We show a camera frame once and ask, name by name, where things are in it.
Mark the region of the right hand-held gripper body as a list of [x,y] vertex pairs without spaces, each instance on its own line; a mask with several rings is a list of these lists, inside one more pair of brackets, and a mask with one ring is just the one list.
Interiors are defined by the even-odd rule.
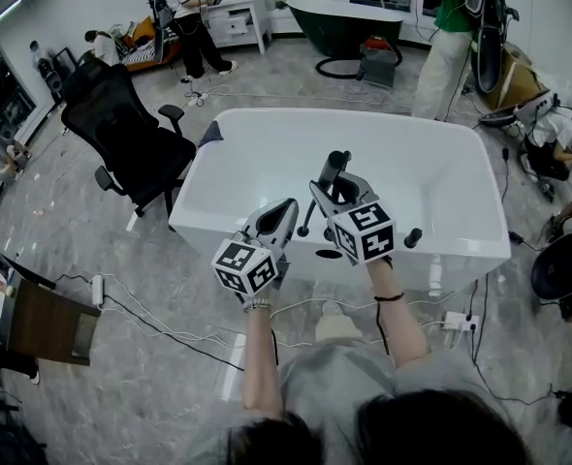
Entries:
[[395,221],[380,200],[360,206],[337,205],[337,214],[325,218],[325,238],[352,265],[385,260],[395,250]]

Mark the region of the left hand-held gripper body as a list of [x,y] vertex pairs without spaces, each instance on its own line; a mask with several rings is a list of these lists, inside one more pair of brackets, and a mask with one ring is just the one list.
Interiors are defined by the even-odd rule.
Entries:
[[285,248],[289,241],[272,241],[258,235],[250,217],[240,231],[224,239],[210,264],[219,284],[236,295],[259,295],[267,287],[279,288],[290,263]]

